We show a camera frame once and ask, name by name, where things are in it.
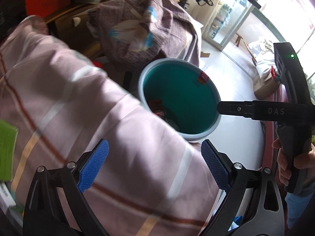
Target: wooden stool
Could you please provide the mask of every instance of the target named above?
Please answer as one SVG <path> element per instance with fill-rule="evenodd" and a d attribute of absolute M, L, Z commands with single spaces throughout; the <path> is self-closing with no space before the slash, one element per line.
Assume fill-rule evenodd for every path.
<path fill-rule="evenodd" d="M 236 44 L 236 47 L 238 47 L 239 43 L 240 43 L 241 39 L 243 39 L 243 37 L 241 37 L 238 33 L 236 33 L 236 35 L 237 35 L 237 38 L 236 38 L 235 44 Z"/>

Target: green book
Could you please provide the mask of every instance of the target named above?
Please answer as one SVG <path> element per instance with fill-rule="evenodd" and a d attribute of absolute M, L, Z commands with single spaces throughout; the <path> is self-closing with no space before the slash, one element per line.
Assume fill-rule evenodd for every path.
<path fill-rule="evenodd" d="M 13 178 L 13 154 L 18 128 L 0 120 L 0 181 Z"/>

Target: bucket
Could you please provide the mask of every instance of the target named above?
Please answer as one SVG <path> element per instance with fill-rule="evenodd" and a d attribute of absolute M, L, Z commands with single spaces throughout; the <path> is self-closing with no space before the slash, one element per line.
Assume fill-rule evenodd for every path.
<path fill-rule="evenodd" d="M 187 141 L 207 137 L 221 118 L 218 90 L 210 79 L 204 85 L 197 80 L 201 72 L 184 60 L 163 58 L 147 65 L 138 83 L 142 105 L 151 110 L 149 104 L 162 102 L 167 121 Z"/>

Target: blue textured pad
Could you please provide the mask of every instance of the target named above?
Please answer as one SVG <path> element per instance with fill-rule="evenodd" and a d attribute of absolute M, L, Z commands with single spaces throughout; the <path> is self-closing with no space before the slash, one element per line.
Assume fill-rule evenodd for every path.
<path fill-rule="evenodd" d="M 109 145 L 108 142 L 103 139 L 97 149 L 93 152 L 87 163 L 80 171 L 80 178 L 78 183 L 78 188 L 80 192 L 84 192 L 89 189 L 100 168 L 102 167 L 107 155 L 108 155 Z"/>
<path fill-rule="evenodd" d="M 221 163 L 218 155 L 206 141 L 203 141 L 201 144 L 201 155 L 210 169 L 218 187 L 228 193 L 231 188 L 229 184 L 229 172 Z"/>

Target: metal screw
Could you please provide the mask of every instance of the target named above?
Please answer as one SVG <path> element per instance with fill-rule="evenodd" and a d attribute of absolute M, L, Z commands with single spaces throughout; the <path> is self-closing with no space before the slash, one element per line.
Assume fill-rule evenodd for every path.
<path fill-rule="evenodd" d="M 44 169 L 45 169 L 45 168 L 44 168 L 43 166 L 40 166 L 40 167 L 37 168 L 37 172 L 43 172 Z"/>
<path fill-rule="evenodd" d="M 69 163 L 67 164 L 67 168 L 69 168 L 69 169 L 73 169 L 75 166 L 76 166 L 76 163 L 73 162 L 73 161 L 71 161 L 71 162 L 69 162 Z"/>
<path fill-rule="evenodd" d="M 264 168 L 264 171 L 267 173 L 267 174 L 270 174 L 271 173 L 271 170 L 269 168 Z"/>
<path fill-rule="evenodd" d="M 241 168 L 243 168 L 243 166 L 242 166 L 240 163 L 235 163 L 235 164 L 234 164 L 234 167 L 235 167 L 237 170 L 240 170 Z"/>

